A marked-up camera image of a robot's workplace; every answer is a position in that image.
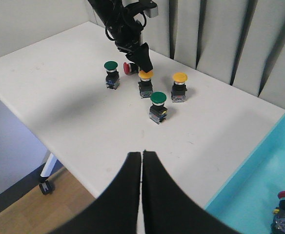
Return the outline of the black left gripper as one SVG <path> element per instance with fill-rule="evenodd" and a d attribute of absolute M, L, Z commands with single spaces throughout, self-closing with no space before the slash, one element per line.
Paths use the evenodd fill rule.
<path fill-rule="evenodd" d="M 115 38 L 117 49 L 125 53 L 125 57 L 140 67 L 141 70 L 148 73 L 153 70 L 153 65 L 149 56 L 149 46 L 145 42 L 142 44 L 142 35 L 135 35 L 133 38 L 124 36 Z"/>

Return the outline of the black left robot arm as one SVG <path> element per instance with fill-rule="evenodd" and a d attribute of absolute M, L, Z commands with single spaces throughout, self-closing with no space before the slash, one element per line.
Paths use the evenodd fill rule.
<path fill-rule="evenodd" d="M 121 0 L 90 0 L 89 3 L 117 49 L 144 72 L 152 71 L 149 46 L 141 42 L 141 33 L 146 27 L 146 18 L 158 15 L 158 5 L 152 0 L 139 0 L 127 6 Z"/>

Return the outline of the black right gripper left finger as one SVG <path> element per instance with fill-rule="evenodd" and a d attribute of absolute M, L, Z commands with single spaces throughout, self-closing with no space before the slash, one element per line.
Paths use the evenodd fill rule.
<path fill-rule="evenodd" d="M 142 156 L 128 153 L 124 164 L 102 194 L 52 234 L 136 234 Z"/>

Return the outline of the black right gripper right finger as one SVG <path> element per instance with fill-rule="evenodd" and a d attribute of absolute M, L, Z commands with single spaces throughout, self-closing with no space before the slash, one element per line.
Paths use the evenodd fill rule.
<path fill-rule="evenodd" d="M 152 151 L 143 152 L 142 209 L 147 234 L 237 233 L 189 198 Z"/>

